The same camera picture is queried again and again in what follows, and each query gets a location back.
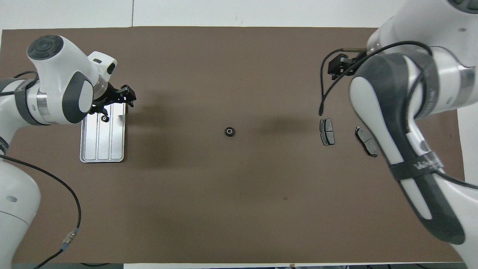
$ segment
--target white robotic arm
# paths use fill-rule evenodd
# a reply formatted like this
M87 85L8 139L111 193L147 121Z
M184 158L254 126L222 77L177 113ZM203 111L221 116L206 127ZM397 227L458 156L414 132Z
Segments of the white robotic arm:
M380 144L422 224L478 268L478 190L449 180L415 119L478 101L478 1L409 1L369 39L368 50L402 45L365 61L350 84L354 110Z
M116 102L133 106L136 100L128 85L117 90L109 84L117 62L106 54L93 52L87 57L68 39L47 35L33 41L27 55L37 69L37 79L0 80L2 155L21 127L74 124L95 112L104 113L108 120L105 105ZM13 255L39 203L35 181L0 159L0 268L11 268ZM68 236L66 244L76 232L77 229Z

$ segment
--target cable connector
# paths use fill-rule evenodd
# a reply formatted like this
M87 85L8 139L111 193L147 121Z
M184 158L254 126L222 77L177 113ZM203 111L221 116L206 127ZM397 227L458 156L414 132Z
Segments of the cable connector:
M66 248L73 242L73 240L76 238L76 234L78 233L78 228L75 228L73 231L71 231L63 240L63 244L60 249L63 251L66 250Z

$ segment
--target velcro strap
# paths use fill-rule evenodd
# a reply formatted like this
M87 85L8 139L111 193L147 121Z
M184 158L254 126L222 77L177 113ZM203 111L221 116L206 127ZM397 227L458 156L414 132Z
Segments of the velcro strap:
M442 167L442 161L434 151L430 151L412 160L394 164L389 169L395 180L400 181L430 174Z

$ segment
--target brown mat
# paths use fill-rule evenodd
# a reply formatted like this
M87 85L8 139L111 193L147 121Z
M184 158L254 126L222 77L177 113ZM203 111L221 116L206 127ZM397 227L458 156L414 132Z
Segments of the brown mat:
M6 30L0 77L33 68L31 41L60 34L118 60L111 83L137 93L126 159L79 160L80 125L26 127L9 155L64 179L83 222L55 262L316 263L459 261L419 223L382 156L368 157L349 78L326 102L322 58L363 47L374 29L134 27ZM236 135L224 135L232 126ZM420 122L447 172L463 177L456 112ZM70 194L25 168L42 192L15 262L53 254L76 223Z

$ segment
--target brown table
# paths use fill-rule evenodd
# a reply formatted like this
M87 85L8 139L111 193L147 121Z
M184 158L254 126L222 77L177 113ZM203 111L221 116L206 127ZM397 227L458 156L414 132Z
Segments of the brown table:
M31 41L60 34L118 60L111 83L137 93L126 159L79 160L80 125L26 127L9 155L64 179L83 208L56 262L299 263L459 261L419 223L385 159L365 154L348 98L329 95L336 145L318 129L319 68L374 29L134 27L5 30L0 77L33 69ZM420 122L447 172L463 177L456 112ZM232 126L236 135L224 135ZM42 192L14 262L53 254L76 223L70 194Z

